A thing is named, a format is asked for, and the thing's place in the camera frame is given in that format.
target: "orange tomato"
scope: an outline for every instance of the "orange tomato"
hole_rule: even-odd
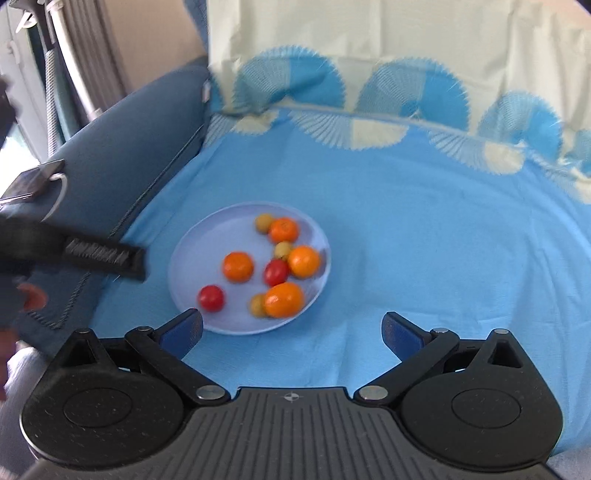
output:
[[[303,307],[304,292],[295,283],[280,283],[265,294],[265,311],[270,317],[293,317]]]
[[[269,227],[269,239],[274,244],[279,242],[295,242],[300,234],[300,227],[291,218],[283,217],[275,220]]]
[[[297,278],[308,278],[320,268],[320,254],[312,247],[300,245],[295,247],[287,257],[291,273]]]
[[[254,271],[255,264],[247,253],[232,252],[223,259],[222,272],[231,282],[246,282],[250,280]]]

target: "tomato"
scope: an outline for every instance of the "tomato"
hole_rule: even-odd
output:
[[[208,285],[199,291],[197,301],[207,312],[219,312],[225,303],[223,290],[217,285]]]
[[[223,259],[222,272],[235,283],[244,283],[251,279],[255,264],[250,255],[244,252],[232,252]]]
[[[259,293],[251,298],[250,311],[253,317],[262,318],[266,317],[265,311],[265,295]]]
[[[275,218],[270,213],[262,213],[255,219],[256,231],[263,235],[269,232],[271,224],[275,221]]]
[[[273,318],[293,317],[303,307],[304,292],[295,283],[280,283],[265,294],[265,311]]]
[[[279,242],[276,244],[273,250],[273,256],[275,258],[281,258],[287,261],[287,257],[290,256],[290,252],[293,250],[293,245],[289,242]]]
[[[283,217],[275,220],[269,227],[269,239],[274,244],[295,242],[300,234],[300,227],[295,220]]]
[[[290,268],[287,266],[287,262],[275,258],[265,267],[265,271],[262,273],[262,279],[267,285],[274,287],[287,280],[289,275]]]
[[[312,247],[300,245],[295,247],[287,257],[291,273],[297,278],[308,278],[320,268],[320,254]]]

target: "white cable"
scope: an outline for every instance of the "white cable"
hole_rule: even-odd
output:
[[[45,220],[47,220],[56,212],[57,208],[60,206],[61,201],[66,196],[66,190],[68,189],[68,177],[66,177],[65,173],[54,173],[51,177],[49,177],[49,181],[56,180],[61,180],[60,194],[57,196],[56,202],[53,204],[53,207],[51,207],[51,210],[49,210],[49,212],[47,212],[47,215],[45,215],[45,217],[43,217],[43,220],[41,220],[42,222],[45,222]]]

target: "round plate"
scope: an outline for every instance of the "round plate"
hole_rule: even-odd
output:
[[[226,335],[252,335],[279,328],[298,316],[261,319],[250,314],[251,298],[269,289],[262,280],[262,273],[273,258],[275,248],[266,235],[255,229],[255,218],[262,213],[294,219],[300,226],[300,237],[295,244],[309,245],[317,249],[322,257],[322,265],[314,277],[289,279],[300,285],[306,297],[306,305],[298,315],[312,305],[326,284],[330,271],[330,247],[326,235],[310,217],[274,203],[240,203],[218,210],[181,238],[168,267],[170,294],[181,312],[199,308],[196,297],[205,285],[219,285],[224,291],[226,305],[221,312],[209,313],[200,309],[206,330]],[[254,260],[255,272],[246,283],[230,283],[222,274],[222,261],[233,251],[246,252]]]

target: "pillow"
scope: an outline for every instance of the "pillow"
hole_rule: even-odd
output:
[[[529,155],[591,203],[591,18],[574,1],[210,0],[208,22],[214,111],[429,122],[456,160]]]

